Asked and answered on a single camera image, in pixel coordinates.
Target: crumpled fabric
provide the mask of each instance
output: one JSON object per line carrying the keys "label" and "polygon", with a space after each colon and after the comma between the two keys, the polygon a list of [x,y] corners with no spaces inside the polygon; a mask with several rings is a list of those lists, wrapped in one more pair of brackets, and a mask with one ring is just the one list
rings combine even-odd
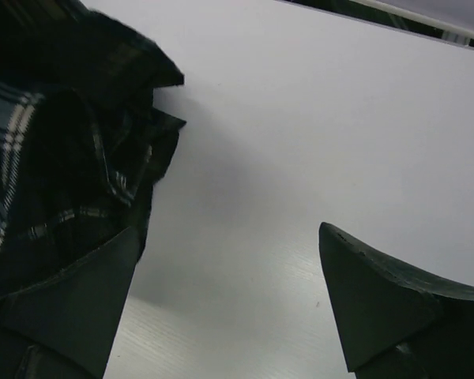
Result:
{"label": "crumpled fabric", "polygon": [[0,0],[0,287],[52,275],[134,226],[185,122],[150,39],[77,0]]}

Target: cloth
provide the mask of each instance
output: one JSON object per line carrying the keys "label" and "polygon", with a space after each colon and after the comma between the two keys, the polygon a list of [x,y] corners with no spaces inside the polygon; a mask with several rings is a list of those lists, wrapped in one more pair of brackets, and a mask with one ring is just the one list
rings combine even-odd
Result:
{"label": "cloth", "polygon": [[77,0],[0,0],[0,291],[128,226],[144,249],[184,125],[152,91],[182,83],[153,41]]}

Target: plaid shirt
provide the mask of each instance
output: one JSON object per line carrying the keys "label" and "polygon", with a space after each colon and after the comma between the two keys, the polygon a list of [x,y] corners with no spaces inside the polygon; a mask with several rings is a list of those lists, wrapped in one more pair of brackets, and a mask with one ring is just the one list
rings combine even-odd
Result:
{"label": "plaid shirt", "polygon": [[133,225],[182,120],[152,90],[183,75],[77,0],[0,0],[0,286],[52,275]]}

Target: plaid cloth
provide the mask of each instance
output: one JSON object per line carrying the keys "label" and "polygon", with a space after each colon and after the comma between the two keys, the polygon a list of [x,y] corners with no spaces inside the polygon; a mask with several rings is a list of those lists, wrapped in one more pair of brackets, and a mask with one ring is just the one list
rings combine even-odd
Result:
{"label": "plaid cloth", "polygon": [[152,108],[183,75],[77,0],[0,0],[0,287],[62,269],[123,228],[142,247],[184,121]]}

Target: dark plaid fabric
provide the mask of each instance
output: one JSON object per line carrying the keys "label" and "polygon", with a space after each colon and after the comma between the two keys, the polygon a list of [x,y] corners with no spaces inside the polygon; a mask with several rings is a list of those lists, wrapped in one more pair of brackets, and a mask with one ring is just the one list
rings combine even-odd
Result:
{"label": "dark plaid fabric", "polygon": [[152,91],[182,83],[153,41],[77,0],[0,0],[0,287],[52,275],[124,227],[144,247],[184,125]]}

